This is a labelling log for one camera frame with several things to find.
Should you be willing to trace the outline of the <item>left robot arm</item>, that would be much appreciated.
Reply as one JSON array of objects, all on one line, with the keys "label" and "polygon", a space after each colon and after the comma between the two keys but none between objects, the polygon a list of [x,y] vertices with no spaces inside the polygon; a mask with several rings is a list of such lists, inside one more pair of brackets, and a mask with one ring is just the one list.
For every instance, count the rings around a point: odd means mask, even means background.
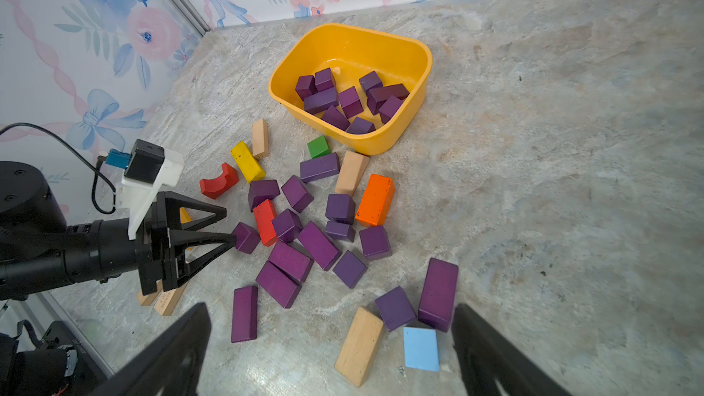
[{"label": "left robot arm", "polygon": [[176,192],[159,192],[135,238],[128,220],[67,225],[49,183],[36,168],[1,164],[1,297],[22,299],[80,282],[139,273],[143,294],[185,285],[236,247],[236,236],[205,231],[227,215]]}]

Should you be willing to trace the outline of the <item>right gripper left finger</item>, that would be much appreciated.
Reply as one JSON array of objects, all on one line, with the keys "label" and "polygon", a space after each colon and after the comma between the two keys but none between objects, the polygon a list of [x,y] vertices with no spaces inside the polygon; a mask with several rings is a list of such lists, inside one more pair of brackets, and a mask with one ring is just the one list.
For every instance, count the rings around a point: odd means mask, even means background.
[{"label": "right gripper left finger", "polygon": [[198,302],[93,395],[196,395],[212,323]]}]

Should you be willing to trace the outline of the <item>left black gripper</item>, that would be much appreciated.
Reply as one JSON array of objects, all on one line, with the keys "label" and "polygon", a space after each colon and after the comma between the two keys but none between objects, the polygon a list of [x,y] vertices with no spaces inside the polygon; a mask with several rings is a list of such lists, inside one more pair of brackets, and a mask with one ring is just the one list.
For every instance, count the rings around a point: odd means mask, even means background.
[{"label": "left black gripper", "polygon": [[[190,223],[181,223],[181,207],[192,218]],[[156,226],[171,229],[159,248],[163,291],[181,288],[208,264],[234,249],[234,235],[197,231],[226,217],[223,206],[172,191],[157,194]],[[124,272],[137,271],[143,291],[154,293],[160,275],[152,240],[153,233],[146,225],[141,225],[131,239],[126,219],[76,225],[60,235],[60,285],[105,282]]]}]

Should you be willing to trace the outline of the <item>purple cube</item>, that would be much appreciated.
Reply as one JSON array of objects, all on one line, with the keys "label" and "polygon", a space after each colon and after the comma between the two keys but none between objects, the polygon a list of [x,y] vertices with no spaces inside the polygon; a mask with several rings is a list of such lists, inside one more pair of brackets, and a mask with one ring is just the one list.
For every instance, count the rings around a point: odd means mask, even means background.
[{"label": "purple cube", "polygon": [[317,93],[315,77],[313,75],[300,76],[295,86],[295,92],[303,101],[309,96],[315,95]]},{"label": "purple cube", "polygon": [[351,125],[350,121],[338,109],[337,106],[328,106],[327,110],[324,111],[321,120],[341,131],[347,131]]},{"label": "purple cube", "polygon": [[353,135],[366,135],[374,132],[375,130],[376,127],[371,121],[368,121],[363,117],[356,117],[346,129],[346,133]]},{"label": "purple cube", "polygon": [[337,88],[335,75],[331,68],[317,71],[313,78],[315,78],[315,88],[318,93]]},{"label": "purple cube", "polygon": [[364,112],[363,104],[355,86],[344,90],[338,94],[339,106],[347,119],[358,116]]}]

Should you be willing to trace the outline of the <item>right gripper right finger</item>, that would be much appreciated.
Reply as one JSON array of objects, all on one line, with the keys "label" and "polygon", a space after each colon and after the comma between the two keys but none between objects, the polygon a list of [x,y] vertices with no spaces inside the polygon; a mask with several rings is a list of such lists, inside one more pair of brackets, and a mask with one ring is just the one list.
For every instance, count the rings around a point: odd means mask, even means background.
[{"label": "right gripper right finger", "polygon": [[469,395],[568,394],[467,304],[456,306],[451,332]]}]

